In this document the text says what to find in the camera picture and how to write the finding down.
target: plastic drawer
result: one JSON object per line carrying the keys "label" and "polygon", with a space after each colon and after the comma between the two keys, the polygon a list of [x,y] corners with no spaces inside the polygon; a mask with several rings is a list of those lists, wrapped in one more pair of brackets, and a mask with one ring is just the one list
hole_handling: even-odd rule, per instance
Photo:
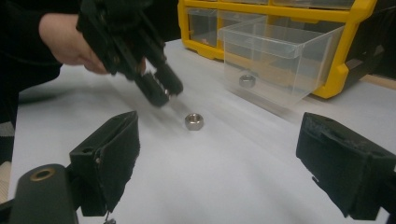
{"label": "plastic drawer", "polygon": [[242,21],[252,21],[254,19],[258,19],[259,17],[262,17],[262,15],[254,14],[254,13],[219,10],[218,17],[221,18],[222,21],[221,27],[227,27]]}
{"label": "plastic drawer", "polygon": [[189,7],[190,39],[215,47],[217,45],[218,18],[216,9]]}
{"label": "plastic drawer", "polygon": [[268,4],[268,0],[222,0],[222,2],[262,4],[262,5]]}
{"label": "plastic drawer", "polygon": [[[237,88],[267,101],[294,105],[325,83],[343,28],[334,22],[311,24],[286,18],[260,18],[221,28],[225,76]],[[246,76],[253,82],[241,85]]]}
{"label": "plastic drawer", "polygon": [[276,6],[350,9],[354,0],[274,0]]}

